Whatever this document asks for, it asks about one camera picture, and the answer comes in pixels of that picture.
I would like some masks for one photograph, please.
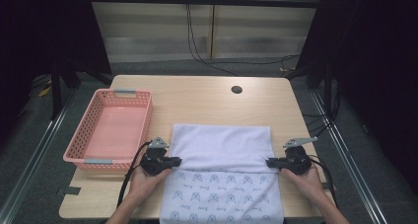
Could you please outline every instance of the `gray carpet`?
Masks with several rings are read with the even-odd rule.
[[[264,62],[277,58],[262,59]],[[240,59],[228,61],[260,62],[260,59]],[[280,68],[296,66],[297,58],[282,64],[215,64],[238,76],[281,77],[288,73]],[[209,67],[195,60],[119,63],[112,65],[113,75],[117,74],[161,74],[161,75],[220,75],[233,74]],[[65,163],[62,155],[80,121],[88,102],[97,88],[107,85],[87,75],[80,75],[82,84],[75,92],[68,112],[52,139],[47,153],[40,161],[31,186],[24,196],[13,223],[100,223],[103,220],[64,220],[59,217],[58,209],[62,196],[56,192],[70,183],[75,167]],[[306,78],[291,81],[296,98],[303,114],[318,114],[311,92],[306,86]],[[20,117],[14,132],[7,140],[0,154],[0,204],[3,205],[25,169],[43,133],[46,131],[51,115],[51,94],[39,98],[41,86],[32,91],[32,98]],[[64,98],[71,95],[71,90],[63,87]],[[305,116],[308,130],[312,136],[323,128],[318,117]],[[417,223],[418,199],[402,176],[385,158],[376,139],[363,130],[363,123],[342,97],[341,108],[336,125],[342,133],[352,156],[361,170],[363,177],[377,198],[383,215],[388,223]],[[322,158],[334,178],[337,186],[336,196],[342,212],[352,223],[373,223],[364,203],[354,186],[341,158],[333,145],[328,132],[323,132],[315,144],[316,152]],[[320,223],[320,218],[289,219],[290,224]]]

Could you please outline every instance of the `plain white fabric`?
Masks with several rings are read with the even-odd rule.
[[[160,223],[283,223],[270,128],[175,124]]]

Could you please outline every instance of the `wooden table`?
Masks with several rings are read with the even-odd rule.
[[[240,86],[243,91],[233,93],[234,86]],[[119,75],[111,87],[152,91],[154,105],[147,141],[161,136],[170,143],[175,123],[270,126],[275,155],[282,157],[285,155],[283,145],[290,138],[309,137],[286,79]],[[304,147],[308,154],[315,155],[312,144]],[[323,172],[319,171],[324,181]],[[116,207],[123,175],[77,169],[70,187],[81,190],[78,195],[65,195],[60,216],[108,218]],[[285,217],[320,216],[293,183],[283,176],[279,181]],[[159,218],[163,187],[159,184],[132,217]]]

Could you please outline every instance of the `patterned cloth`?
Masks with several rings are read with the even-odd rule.
[[[175,124],[160,223],[283,223],[269,127]]]

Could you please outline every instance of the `basket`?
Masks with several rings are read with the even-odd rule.
[[[96,90],[65,151],[64,161],[83,170],[128,170],[145,142],[151,112],[151,92]]]

